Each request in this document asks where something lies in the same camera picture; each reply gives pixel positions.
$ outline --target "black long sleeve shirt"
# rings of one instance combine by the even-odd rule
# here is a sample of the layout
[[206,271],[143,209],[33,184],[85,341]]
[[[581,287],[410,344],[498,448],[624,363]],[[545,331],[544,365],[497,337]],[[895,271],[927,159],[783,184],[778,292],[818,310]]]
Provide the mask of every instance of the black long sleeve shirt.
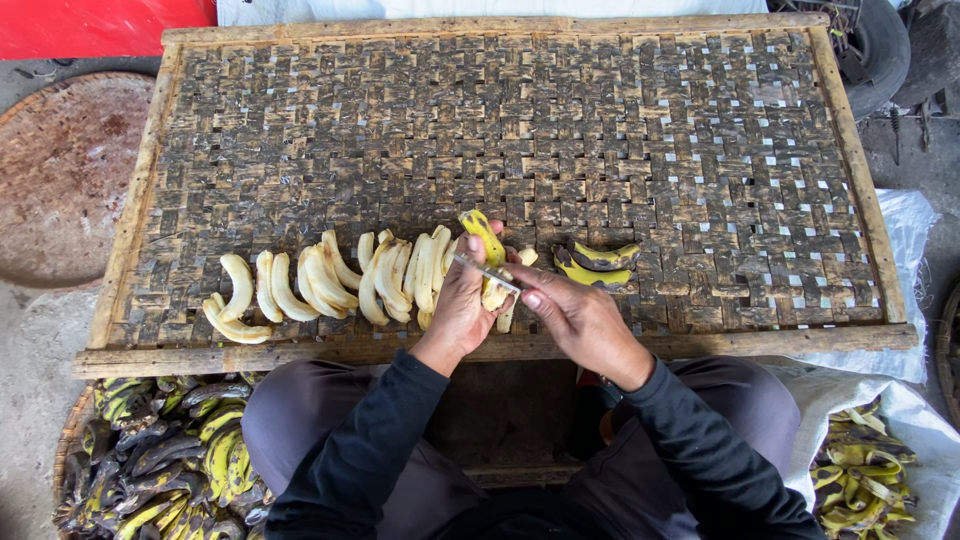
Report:
[[[375,538],[383,504],[449,379],[405,351],[347,419],[300,463],[267,520],[270,540]],[[825,538],[804,498],[661,362],[624,395],[705,537]],[[619,538],[609,523],[545,490],[481,503],[444,538]]]

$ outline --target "black tire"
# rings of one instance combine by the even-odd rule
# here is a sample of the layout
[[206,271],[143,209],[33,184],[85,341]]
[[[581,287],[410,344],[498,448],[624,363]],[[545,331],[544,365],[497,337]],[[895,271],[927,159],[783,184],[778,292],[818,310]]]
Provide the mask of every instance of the black tire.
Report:
[[863,12],[853,34],[865,55],[863,66],[874,80],[856,87],[844,82],[857,120],[890,101],[910,68],[910,38],[897,10],[887,0],[863,0],[860,9]]

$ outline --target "wooden frame edge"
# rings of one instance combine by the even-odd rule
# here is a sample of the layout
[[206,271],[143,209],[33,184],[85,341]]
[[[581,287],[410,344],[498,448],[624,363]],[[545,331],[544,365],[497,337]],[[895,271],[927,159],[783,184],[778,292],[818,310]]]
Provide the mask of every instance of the wooden frame edge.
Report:
[[256,42],[304,37],[387,37],[417,34],[546,32],[573,34],[676,34],[826,26],[812,12],[687,15],[584,19],[563,16],[477,16],[288,23],[270,26],[174,28],[163,32],[165,46],[180,43]]
[[897,276],[897,264],[894,262],[894,252],[890,247],[890,238],[887,236],[880,204],[876,200],[874,181],[870,175],[870,167],[867,165],[863,146],[860,144],[860,135],[856,131],[856,121],[853,119],[850,102],[847,100],[847,92],[843,88],[843,81],[840,80],[840,70],[833,56],[833,46],[830,45],[826,28],[814,27],[807,30],[810,33],[813,58],[833,116],[833,126],[840,140],[840,150],[846,158],[857,207],[860,210],[867,240],[870,242],[870,252],[874,258],[877,278],[883,292],[883,312],[888,323],[905,323],[906,310],[903,304],[903,293],[900,290],[900,279]]
[[[858,349],[909,349],[918,343],[913,325],[875,325],[786,331],[751,331],[717,334],[638,337],[642,345],[663,359],[698,356],[763,356],[848,352]],[[394,351],[410,348],[417,339],[327,341],[243,345],[209,349],[134,349],[81,351],[74,357],[73,376],[157,377],[201,375],[233,371],[269,371],[294,360],[332,360],[352,365],[386,364]],[[533,360],[566,358],[550,335],[504,334],[491,336],[465,361]]]
[[140,138],[136,166],[127,189],[127,201],[117,222],[107,272],[103,277],[104,288],[97,297],[97,306],[93,311],[87,349],[103,349],[109,342],[113,312],[126,278],[130,255],[135,250],[133,244],[149,207],[151,173],[159,153],[163,120],[170,102],[171,81],[179,59],[180,46],[171,45],[163,51],[160,69],[156,74],[154,96],[147,112],[147,122],[143,126],[143,136]]

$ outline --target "knife blade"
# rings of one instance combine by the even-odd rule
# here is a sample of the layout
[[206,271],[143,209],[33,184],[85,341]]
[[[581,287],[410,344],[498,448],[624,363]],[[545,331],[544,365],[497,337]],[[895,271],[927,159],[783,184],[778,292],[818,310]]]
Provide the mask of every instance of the knife blade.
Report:
[[523,292],[523,289],[514,283],[513,276],[511,276],[502,268],[493,268],[492,266],[483,262],[477,262],[462,253],[454,253],[453,258],[465,266],[472,266],[473,268],[476,268],[485,277],[490,278],[499,285],[502,285],[516,293]]

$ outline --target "round woven mat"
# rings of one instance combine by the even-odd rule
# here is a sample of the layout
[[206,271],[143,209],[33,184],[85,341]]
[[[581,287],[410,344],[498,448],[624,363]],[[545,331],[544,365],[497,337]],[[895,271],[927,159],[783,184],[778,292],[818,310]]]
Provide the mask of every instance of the round woven mat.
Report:
[[75,289],[104,276],[154,79],[93,73],[0,115],[0,279]]

